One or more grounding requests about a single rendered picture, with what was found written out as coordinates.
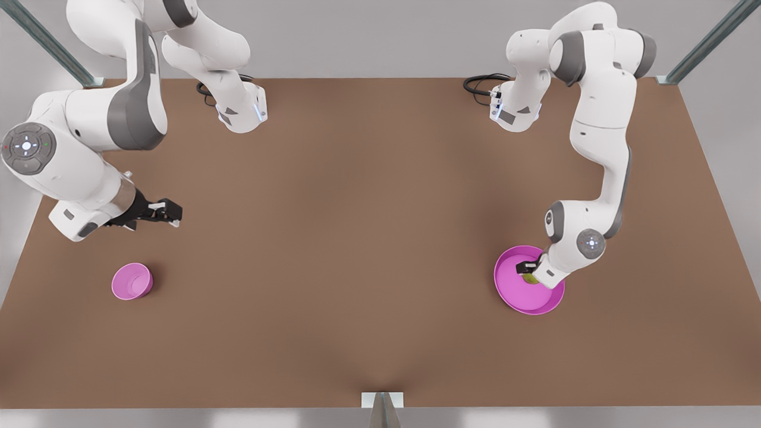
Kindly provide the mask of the pink plate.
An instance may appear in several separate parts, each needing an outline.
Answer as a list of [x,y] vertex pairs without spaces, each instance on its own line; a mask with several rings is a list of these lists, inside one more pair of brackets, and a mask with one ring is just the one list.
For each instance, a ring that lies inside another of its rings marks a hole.
[[533,246],[515,246],[503,252],[497,259],[493,279],[498,295],[512,309],[529,315],[541,315],[554,310],[562,301],[565,281],[555,289],[543,284],[530,284],[516,272],[517,263],[534,260],[541,249]]

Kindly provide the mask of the pink bowl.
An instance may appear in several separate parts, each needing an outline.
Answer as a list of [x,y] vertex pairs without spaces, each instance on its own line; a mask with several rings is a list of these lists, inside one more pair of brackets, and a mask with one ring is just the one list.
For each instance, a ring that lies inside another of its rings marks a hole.
[[131,300],[141,298],[152,290],[154,276],[142,263],[128,263],[116,271],[111,281],[116,298]]

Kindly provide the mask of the silver frame post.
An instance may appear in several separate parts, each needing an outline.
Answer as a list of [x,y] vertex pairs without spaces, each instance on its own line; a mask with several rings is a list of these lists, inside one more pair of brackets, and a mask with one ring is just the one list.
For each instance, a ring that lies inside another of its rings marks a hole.
[[722,17],[712,30],[680,60],[666,75],[657,75],[658,85],[677,85],[700,65],[742,22],[756,9],[761,0],[738,0],[738,3]]
[[85,89],[103,87],[105,79],[95,77],[87,71],[84,65],[76,60],[71,52],[19,0],[0,0],[0,9],[45,49],[47,54],[53,57],[82,87]]
[[362,392],[361,407],[372,409],[369,428],[402,428],[397,414],[404,407],[402,392]]

